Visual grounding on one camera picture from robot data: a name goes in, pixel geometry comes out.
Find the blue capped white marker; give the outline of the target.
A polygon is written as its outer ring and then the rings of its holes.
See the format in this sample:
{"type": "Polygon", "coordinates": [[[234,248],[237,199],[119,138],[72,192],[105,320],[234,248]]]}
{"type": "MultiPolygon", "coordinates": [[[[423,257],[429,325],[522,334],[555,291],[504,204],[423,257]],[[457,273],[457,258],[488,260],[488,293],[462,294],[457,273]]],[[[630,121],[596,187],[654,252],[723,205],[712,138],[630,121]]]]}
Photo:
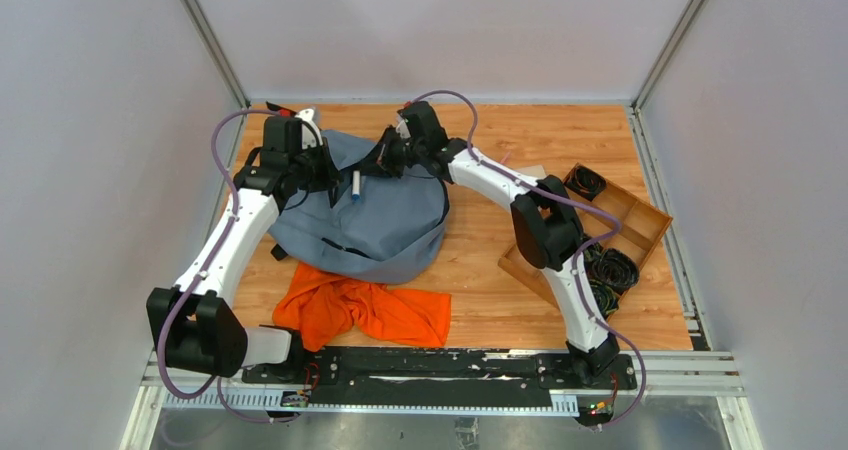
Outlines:
{"type": "Polygon", "coordinates": [[[361,200],[361,182],[361,172],[359,170],[354,170],[351,178],[351,199],[354,202],[361,200]]]}

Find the blue grey backpack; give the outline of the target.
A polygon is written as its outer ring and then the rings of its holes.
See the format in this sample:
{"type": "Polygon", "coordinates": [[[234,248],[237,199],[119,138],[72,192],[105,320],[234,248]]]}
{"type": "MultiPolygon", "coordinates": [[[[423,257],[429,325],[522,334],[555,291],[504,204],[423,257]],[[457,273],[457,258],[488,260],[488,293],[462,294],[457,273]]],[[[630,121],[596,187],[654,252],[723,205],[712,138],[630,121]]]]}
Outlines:
{"type": "Polygon", "coordinates": [[[338,199],[326,192],[298,192],[268,233],[290,257],[359,280],[403,284],[438,256],[447,229],[447,186],[421,166],[401,178],[362,175],[357,164],[376,149],[372,140],[327,129],[330,155],[340,170],[338,199]]]}

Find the beige wallet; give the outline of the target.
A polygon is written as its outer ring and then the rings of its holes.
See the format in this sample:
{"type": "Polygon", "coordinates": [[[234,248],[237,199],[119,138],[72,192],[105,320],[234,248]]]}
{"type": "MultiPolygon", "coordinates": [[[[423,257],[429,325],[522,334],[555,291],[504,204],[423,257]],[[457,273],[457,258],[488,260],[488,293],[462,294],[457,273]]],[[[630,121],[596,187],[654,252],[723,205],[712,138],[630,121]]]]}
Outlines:
{"type": "Polygon", "coordinates": [[[516,173],[524,180],[540,180],[544,179],[548,173],[546,172],[543,165],[537,164],[532,166],[527,166],[523,168],[519,168],[516,170],[516,173]]]}

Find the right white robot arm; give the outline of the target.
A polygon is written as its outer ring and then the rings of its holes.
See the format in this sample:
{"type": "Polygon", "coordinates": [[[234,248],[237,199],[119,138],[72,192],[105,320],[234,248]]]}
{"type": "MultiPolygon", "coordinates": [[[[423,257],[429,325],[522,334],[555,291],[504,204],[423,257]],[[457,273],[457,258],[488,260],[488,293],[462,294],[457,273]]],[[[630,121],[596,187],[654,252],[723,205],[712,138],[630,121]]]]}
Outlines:
{"type": "Polygon", "coordinates": [[[609,377],[620,347],[590,286],[577,214],[583,205],[568,197],[560,178],[518,173],[471,142],[448,137],[426,101],[399,110],[396,124],[387,126],[378,141],[376,164],[392,176],[420,165],[431,176],[471,189],[508,211],[517,249],[542,272],[563,316],[573,378],[592,388],[609,377]]]}

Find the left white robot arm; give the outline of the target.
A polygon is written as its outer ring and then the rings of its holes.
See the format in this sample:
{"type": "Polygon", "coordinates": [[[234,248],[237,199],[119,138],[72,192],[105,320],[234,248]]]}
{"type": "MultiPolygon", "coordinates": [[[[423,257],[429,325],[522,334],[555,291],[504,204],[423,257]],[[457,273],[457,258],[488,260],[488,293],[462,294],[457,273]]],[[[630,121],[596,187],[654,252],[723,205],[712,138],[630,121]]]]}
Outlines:
{"type": "Polygon", "coordinates": [[[225,210],[189,268],[169,288],[151,291],[146,309],[161,369],[231,377],[267,364],[283,383],[298,381],[306,356],[296,333],[247,328],[231,308],[254,251],[293,196],[334,195],[341,176],[315,111],[269,111],[259,146],[228,177],[225,210]]]}

